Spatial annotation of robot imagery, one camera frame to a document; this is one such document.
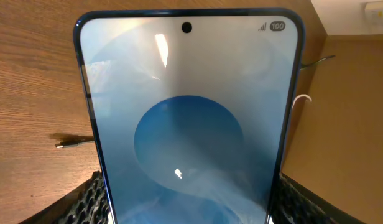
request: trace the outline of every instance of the wooden surface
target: wooden surface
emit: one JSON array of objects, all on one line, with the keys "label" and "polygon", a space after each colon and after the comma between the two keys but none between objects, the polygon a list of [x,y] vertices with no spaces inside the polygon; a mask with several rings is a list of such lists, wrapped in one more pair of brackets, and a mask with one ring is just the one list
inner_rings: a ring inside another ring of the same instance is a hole
[{"label": "wooden surface", "polygon": [[365,223],[383,223],[383,40],[331,40],[283,172]]},{"label": "wooden surface", "polygon": [[[73,49],[75,21],[93,10],[206,7],[293,9],[307,28],[304,61],[320,56],[326,33],[309,0],[0,1],[0,223],[28,218],[99,170],[94,145],[53,147],[61,134],[92,135]],[[312,72],[301,74],[299,93]]]}]

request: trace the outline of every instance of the phone screen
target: phone screen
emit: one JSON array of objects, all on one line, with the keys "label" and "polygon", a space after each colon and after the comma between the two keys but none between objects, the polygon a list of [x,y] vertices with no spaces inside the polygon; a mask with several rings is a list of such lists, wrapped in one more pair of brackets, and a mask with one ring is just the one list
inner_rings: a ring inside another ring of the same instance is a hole
[{"label": "phone screen", "polygon": [[79,61],[116,222],[264,223],[302,38],[287,16],[84,23]]}]

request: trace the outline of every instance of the phone bezel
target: phone bezel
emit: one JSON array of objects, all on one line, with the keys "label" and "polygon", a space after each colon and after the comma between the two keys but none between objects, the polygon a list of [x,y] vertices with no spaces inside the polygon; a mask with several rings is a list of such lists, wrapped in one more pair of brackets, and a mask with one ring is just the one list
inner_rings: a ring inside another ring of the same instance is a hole
[{"label": "phone bezel", "polygon": [[280,136],[279,149],[277,151],[277,157],[274,168],[274,175],[272,179],[272,185],[270,188],[270,196],[266,211],[265,223],[269,222],[269,212],[272,209],[273,196],[277,182],[280,175],[280,167],[282,162],[282,156],[284,153],[285,138],[288,132],[288,123],[292,109],[292,99],[295,97],[295,90],[297,88],[298,74],[300,69],[300,60],[302,56],[303,45],[305,42],[305,28],[301,18],[291,10],[281,8],[270,9],[172,9],[172,10],[136,10],[136,11],[93,11],[82,15],[76,22],[73,31],[73,41],[78,61],[78,68],[81,73],[81,80],[83,82],[83,90],[86,99],[86,105],[88,107],[88,113],[90,116],[93,136],[98,151],[98,157],[100,166],[102,169],[104,183],[106,184],[106,193],[110,204],[111,213],[115,223],[117,222],[117,216],[114,209],[113,198],[111,196],[109,177],[106,171],[104,163],[103,152],[99,139],[98,127],[96,124],[95,114],[93,113],[93,104],[91,100],[91,94],[89,89],[88,79],[85,72],[85,64],[83,60],[80,34],[82,27],[92,19],[100,18],[125,18],[125,17],[191,17],[191,16],[284,16],[289,18],[295,24],[298,33],[297,48],[295,51],[294,63],[292,68],[292,76],[290,87],[288,90],[287,104],[285,107],[284,121],[282,125],[282,131]]}]

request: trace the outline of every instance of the white cable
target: white cable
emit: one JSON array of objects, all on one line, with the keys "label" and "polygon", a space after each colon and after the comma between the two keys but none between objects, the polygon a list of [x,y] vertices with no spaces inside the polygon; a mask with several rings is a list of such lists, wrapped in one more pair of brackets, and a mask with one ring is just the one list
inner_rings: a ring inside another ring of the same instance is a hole
[{"label": "white cable", "polygon": [[295,105],[295,103],[297,102],[297,100],[298,100],[299,98],[301,98],[301,97],[305,97],[305,98],[307,98],[310,102],[313,101],[313,100],[311,99],[310,96],[308,96],[308,95],[306,95],[306,94],[300,94],[300,95],[296,96],[295,99],[293,99],[292,108],[293,108],[293,106]]}]

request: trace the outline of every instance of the black wire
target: black wire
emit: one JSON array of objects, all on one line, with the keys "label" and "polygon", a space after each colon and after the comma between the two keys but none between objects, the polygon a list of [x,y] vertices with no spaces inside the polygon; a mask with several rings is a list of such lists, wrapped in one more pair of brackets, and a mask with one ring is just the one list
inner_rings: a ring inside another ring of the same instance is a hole
[{"label": "black wire", "polygon": [[317,62],[313,62],[313,63],[307,64],[307,65],[301,63],[301,69],[300,70],[306,69],[308,67],[311,67],[312,65],[316,65],[316,64],[318,64],[318,63],[320,63],[320,62],[322,62],[324,60],[327,60],[327,59],[330,59],[330,58],[333,58],[333,57],[335,57],[335,55],[326,56],[326,57],[323,57],[322,59],[318,60]]}]

